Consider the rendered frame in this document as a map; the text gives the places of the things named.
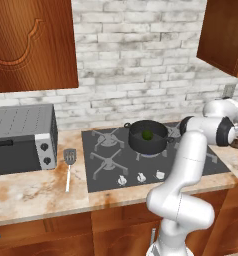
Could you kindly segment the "dark grey gas hob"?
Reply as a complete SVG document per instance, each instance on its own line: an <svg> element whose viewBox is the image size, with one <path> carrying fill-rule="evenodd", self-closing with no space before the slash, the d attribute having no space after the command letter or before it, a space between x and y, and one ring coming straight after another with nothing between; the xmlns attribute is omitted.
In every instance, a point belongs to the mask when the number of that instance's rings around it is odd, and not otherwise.
<svg viewBox="0 0 238 256"><path fill-rule="evenodd" d="M156 155L133 151L128 144L128 128L118 127L82 132L88 192L99 192L123 187L164 182L170 175L177 148L181 140L179 123L165 123L169 136L174 138L166 149ZM162 180L156 171L165 173ZM137 176L143 173L146 181ZM124 186L118 184L119 176L127 179Z"/></svg>

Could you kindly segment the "silver toaster oven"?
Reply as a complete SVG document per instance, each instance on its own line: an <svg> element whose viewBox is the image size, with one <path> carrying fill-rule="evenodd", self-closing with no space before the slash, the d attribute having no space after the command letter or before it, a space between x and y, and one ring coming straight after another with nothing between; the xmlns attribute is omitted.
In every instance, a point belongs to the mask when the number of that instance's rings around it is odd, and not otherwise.
<svg viewBox="0 0 238 256"><path fill-rule="evenodd" d="M57 143L53 104L0 107L0 175L55 169Z"/></svg>

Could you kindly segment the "carved wooden wall cupboard door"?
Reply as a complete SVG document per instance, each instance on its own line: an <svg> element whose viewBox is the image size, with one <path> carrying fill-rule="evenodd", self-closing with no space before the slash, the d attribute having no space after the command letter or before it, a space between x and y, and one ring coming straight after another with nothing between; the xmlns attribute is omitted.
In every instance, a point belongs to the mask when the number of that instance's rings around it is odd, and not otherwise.
<svg viewBox="0 0 238 256"><path fill-rule="evenodd" d="M0 0L0 93L77 86L71 0Z"/></svg>

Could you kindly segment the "dark grey cooking pot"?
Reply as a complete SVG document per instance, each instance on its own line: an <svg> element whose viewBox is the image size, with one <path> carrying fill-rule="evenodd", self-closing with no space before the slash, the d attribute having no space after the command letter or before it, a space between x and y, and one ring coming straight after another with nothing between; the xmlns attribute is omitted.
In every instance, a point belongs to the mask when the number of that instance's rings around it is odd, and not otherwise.
<svg viewBox="0 0 238 256"><path fill-rule="evenodd" d="M168 143L174 139L169 136L168 129L162 123L152 120L140 120L132 124L125 123L125 128L129 129L128 144L130 148L138 153L146 155L155 155L164 151ZM150 130L153 132L151 140L144 140L142 132Z"/></svg>

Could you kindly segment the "grey wall socket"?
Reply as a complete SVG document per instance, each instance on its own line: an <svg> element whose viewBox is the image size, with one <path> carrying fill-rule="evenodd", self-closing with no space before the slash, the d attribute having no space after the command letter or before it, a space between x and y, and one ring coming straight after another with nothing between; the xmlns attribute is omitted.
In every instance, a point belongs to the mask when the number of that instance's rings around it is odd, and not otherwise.
<svg viewBox="0 0 238 256"><path fill-rule="evenodd" d="M224 87L223 98L232 98L235 92L236 85L228 84Z"/></svg>

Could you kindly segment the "wooden base cupboard door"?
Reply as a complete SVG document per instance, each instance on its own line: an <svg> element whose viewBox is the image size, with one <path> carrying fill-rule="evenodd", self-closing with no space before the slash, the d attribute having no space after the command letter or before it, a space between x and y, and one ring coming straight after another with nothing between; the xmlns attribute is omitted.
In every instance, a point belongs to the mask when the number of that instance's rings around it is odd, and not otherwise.
<svg viewBox="0 0 238 256"><path fill-rule="evenodd" d="M226 256L238 253L238 188L195 194L215 211L213 225L190 233L187 247L195 256Z"/></svg>
<svg viewBox="0 0 238 256"><path fill-rule="evenodd" d="M91 213L95 256L145 256L160 218L144 203Z"/></svg>

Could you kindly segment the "silver slotted spatula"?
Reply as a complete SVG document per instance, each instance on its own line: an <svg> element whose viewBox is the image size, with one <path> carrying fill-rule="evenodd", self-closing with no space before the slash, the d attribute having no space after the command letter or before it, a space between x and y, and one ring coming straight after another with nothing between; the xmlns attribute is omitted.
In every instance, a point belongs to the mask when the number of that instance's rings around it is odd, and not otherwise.
<svg viewBox="0 0 238 256"><path fill-rule="evenodd" d="M64 161L68 165L68 170L67 170L67 179L66 179L66 187L65 187L65 192L69 192L70 188L70 176L71 176L71 166L76 162L76 150L74 148L68 148L63 151L63 156L64 156Z"/></svg>

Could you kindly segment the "plain wooden wall cupboard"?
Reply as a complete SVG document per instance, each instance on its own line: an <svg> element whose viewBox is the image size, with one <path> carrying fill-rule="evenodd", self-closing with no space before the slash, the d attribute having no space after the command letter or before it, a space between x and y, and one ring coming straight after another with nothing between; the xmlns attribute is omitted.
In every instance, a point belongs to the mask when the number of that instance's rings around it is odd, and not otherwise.
<svg viewBox="0 0 238 256"><path fill-rule="evenodd" d="M238 0L207 0L197 57L238 78Z"/></svg>

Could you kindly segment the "wooden drawer front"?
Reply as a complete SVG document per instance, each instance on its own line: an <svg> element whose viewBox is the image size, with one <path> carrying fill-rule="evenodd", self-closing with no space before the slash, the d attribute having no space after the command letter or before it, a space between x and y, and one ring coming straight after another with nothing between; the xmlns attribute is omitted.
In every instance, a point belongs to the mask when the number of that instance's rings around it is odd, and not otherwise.
<svg viewBox="0 0 238 256"><path fill-rule="evenodd" d="M91 215L0 226L0 256L94 256Z"/></svg>

